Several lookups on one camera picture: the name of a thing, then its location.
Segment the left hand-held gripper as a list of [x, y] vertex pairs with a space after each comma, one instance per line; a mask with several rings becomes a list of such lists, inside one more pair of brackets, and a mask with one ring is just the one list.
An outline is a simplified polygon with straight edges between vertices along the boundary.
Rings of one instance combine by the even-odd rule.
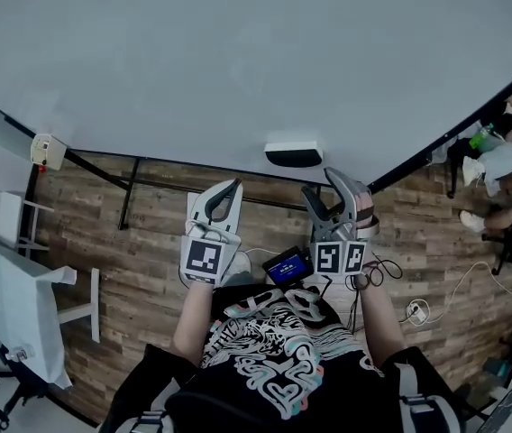
[[189, 281], [220, 287], [240, 245], [236, 234], [243, 197], [239, 178], [225, 180], [201, 193], [191, 208], [181, 237], [179, 271]]

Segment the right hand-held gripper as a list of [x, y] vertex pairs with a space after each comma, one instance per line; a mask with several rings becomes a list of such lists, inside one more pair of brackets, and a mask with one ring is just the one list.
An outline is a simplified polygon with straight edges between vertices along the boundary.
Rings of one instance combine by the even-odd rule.
[[[338, 194], [340, 214], [347, 220], [359, 221], [367, 207], [368, 187], [333, 167], [325, 167], [325, 177]], [[301, 189], [306, 211], [313, 225], [312, 254], [316, 275], [348, 276], [361, 272], [368, 250], [368, 241], [379, 233], [379, 219], [374, 216], [366, 225], [354, 222], [334, 225], [330, 210], [319, 192], [308, 186]]]

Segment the white black box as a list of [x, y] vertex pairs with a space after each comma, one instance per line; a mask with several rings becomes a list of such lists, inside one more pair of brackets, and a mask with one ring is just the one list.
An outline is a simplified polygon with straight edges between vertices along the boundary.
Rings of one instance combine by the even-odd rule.
[[297, 169], [320, 165], [324, 156], [317, 142], [267, 143], [264, 153], [273, 165]]

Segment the black device with blue screen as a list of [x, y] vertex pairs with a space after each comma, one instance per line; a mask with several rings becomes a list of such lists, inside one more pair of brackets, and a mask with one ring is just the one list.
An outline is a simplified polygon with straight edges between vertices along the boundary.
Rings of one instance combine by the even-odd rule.
[[301, 250], [297, 246], [272, 257], [262, 265], [262, 269], [281, 288], [296, 285], [314, 273], [309, 250]]

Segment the white power adapter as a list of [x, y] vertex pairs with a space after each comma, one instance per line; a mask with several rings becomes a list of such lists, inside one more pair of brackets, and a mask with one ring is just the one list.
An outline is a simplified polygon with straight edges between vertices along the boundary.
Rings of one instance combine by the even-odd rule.
[[426, 300], [413, 299], [407, 305], [407, 321], [415, 327], [421, 327], [430, 318], [430, 308]]

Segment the person's right hand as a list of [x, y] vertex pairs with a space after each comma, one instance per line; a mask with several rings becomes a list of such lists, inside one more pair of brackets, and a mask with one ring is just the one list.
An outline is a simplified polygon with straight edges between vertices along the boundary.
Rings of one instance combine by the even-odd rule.
[[355, 197], [356, 200], [356, 223], [358, 227], [370, 226], [374, 213], [374, 203], [371, 193], [363, 191]]

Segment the beige box with red button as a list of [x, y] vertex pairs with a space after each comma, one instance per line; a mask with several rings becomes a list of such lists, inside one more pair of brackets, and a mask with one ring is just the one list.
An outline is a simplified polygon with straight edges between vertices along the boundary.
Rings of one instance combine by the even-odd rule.
[[50, 170], [60, 170], [68, 147], [50, 134], [36, 134], [30, 149], [31, 163]]

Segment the black patterned T-shirt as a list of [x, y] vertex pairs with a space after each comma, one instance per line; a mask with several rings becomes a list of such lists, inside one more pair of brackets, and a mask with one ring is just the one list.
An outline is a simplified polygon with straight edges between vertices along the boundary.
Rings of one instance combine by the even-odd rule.
[[464, 433], [451, 389], [411, 346], [380, 368], [310, 290], [213, 290], [194, 366], [147, 345], [98, 433]]

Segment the black swivel chair base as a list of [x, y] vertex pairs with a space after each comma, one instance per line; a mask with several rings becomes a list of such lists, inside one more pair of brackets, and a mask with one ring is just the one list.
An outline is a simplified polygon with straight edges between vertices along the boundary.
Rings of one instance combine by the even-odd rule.
[[0, 344], [0, 360], [2, 364], [7, 367], [7, 370], [0, 370], [0, 380], [14, 378], [17, 380], [18, 385], [16, 386], [14, 394], [6, 402], [4, 407], [0, 409], [0, 432], [6, 431], [9, 428], [9, 416], [19, 401], [22, 402], [22, 406], [25, 406], [26, 403], [33, 398], [46, 398], [67, 413], [74, 414], [74, 411], [69, 406], [59, 401], [50, 391], [50, 385], [47, 382], [25, 364], [9, 361], [7, 354], [7, 348]]

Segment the small metal table clip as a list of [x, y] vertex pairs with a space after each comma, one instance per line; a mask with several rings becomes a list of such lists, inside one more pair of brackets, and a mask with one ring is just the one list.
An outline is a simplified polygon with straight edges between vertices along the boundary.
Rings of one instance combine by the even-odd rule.
[[19, 345], [6, 350], [5, 358], [13, 362], [23, 362], [35, 356], [33, 347], [30, 345]]

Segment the dark oval board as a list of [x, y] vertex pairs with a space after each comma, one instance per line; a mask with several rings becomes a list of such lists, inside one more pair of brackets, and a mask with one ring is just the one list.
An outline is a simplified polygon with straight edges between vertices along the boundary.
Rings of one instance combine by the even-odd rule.
[[512, 415], [512, 389], [496, 405], [478, 433], [498, 433]]

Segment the person's right forearm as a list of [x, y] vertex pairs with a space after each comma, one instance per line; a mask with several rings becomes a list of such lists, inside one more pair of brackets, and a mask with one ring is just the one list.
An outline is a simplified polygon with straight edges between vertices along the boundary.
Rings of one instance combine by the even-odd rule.
[[392, 301], [383, 286], [374, 286], [364, 274], [356, 275], [366, 343], [372, 362], [381, 367], [392, 355], [407, 348]]

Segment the green plastic bottle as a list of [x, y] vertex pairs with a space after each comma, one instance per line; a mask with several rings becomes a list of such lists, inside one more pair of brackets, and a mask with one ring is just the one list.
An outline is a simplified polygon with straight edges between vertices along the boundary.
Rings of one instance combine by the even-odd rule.
[[480, 146], [490, 136], [493, 129], [493, 124], [483, 126], [472, 138], [469, 140], [469, 145], [472, 149], [479, 149]]

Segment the person's white shoe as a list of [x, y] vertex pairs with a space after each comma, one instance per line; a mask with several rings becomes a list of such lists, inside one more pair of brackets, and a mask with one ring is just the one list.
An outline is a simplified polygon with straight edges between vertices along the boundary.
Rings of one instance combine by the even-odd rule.
[[245, 252], [237, 252], [228, 268], [230, 275], [248, 272], [251, 273], [251, 259]]

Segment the white covered table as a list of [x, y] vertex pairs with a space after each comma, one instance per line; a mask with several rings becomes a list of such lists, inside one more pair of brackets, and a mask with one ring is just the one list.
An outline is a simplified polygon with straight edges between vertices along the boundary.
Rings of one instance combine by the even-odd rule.
[[72, 386], [52, 285], [74, 285], [77, 272], [51, 270], [0, 245], [0, 343], [24, 351], [23, 363], [45, 382]]

